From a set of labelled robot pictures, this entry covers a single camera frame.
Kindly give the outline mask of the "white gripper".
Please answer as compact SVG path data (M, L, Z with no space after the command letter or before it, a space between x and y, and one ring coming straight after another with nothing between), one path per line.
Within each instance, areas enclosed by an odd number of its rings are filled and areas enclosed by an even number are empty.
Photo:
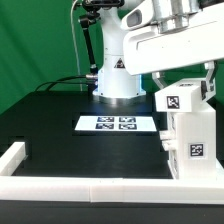
M224 59L224 2L201 9L197 0L144 0L121 23L127 31L124 61L132 75L152 73L159 89L163 71L205 63L201 98L215 91L217 62Z

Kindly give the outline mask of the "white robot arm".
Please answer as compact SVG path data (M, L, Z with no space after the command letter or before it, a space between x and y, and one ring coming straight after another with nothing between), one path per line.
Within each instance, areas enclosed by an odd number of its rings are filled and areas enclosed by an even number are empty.
M142 99L147 73L224 59L224 0L126 0L129 13L100 11L104 59L95 99Z

